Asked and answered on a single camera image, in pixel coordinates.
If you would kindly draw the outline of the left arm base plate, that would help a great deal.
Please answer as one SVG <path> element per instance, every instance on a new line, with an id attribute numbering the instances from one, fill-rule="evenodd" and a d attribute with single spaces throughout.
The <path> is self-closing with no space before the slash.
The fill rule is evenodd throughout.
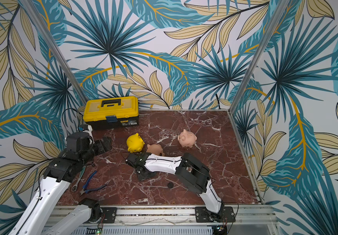
<path id="1" fill-rule="evenodd" d="M 117 215 L 117 208 L 116 207 L 101 207 L 101 221 L 100 224 L 114 224 L 116 215 Z"/>

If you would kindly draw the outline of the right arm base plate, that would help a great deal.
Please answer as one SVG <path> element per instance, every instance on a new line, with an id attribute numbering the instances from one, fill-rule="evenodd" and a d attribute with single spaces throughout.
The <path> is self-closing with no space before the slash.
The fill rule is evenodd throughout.
<path id="1" fill-rule="evenodd" d="M 197 223 L 231 223 L 235 222 L 235 212 L 232 207 L 222 206 L 219 212 L 211 212 L 206 207 L 195 207 L 195 218 Z"/>

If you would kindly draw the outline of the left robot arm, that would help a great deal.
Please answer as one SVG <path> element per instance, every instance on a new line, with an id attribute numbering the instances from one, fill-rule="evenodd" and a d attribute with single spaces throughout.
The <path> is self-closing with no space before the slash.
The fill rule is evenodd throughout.
<path id="1" fill-rule="evenodd" d="M 38 190 L 12 228 L 11 235 L 40 235 L 52 211 L 76 175 L 95 156 L 112 150 L 112 140 L 103 137 L 94 140 L 88 133 L 75 133 L 67 137 L 66 147 L 43 173 Z"/>

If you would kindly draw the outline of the yellow piggy bank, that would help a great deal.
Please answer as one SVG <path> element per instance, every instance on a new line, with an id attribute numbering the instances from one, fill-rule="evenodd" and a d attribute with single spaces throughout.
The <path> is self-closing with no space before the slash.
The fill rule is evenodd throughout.
<path id="1" fill-rule="evenodd" d="M 143 139 L 140 137 L 138 133 L 131 135 L 127 138 L 126 141 L 127 147 L 128 147 L 128 152 L 130 153 L 136 153 L 136 152 L 141 152 L 145 142 Z"/>

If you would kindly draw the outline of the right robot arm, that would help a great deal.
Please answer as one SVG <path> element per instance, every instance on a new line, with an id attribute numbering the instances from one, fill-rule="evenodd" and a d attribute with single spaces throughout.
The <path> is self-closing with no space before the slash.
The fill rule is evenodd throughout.
<path id="1" fill-rule="evenodd" d="M 213 220 L 222 217 L 224 203 L 213 188 L 209 168 L 195 156 L 189 153 L 178 157 L 164 157 L 148 152 L 130 153 L 125 162 L 134 168 L 139 181 L 150 179 L 157 172 L 176 176 L 189 191 L 199 195 Z"/>

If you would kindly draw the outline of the orange piggy bank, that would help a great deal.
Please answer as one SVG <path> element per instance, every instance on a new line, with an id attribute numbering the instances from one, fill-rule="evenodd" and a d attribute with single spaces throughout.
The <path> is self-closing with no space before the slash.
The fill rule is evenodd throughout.
<path id="1" fill-rule="evenodd" d="M 160 144 L 147 145 L 147 152 L 157 156 L 165 156 L 163 148 Z"/>

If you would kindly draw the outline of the pink piggy bank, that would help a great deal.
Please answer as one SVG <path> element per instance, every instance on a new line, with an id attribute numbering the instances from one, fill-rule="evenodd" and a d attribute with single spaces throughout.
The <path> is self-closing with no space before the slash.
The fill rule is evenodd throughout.
<path id="1" fill-rule="evenodd" d="M 187 131 L 186 129 L 184 129 L 177 137 L 179 144 L 182 147 L 189 147 L 192 148 L 197 140 L 197 136 L 191 132 L 191 131 Z"/>

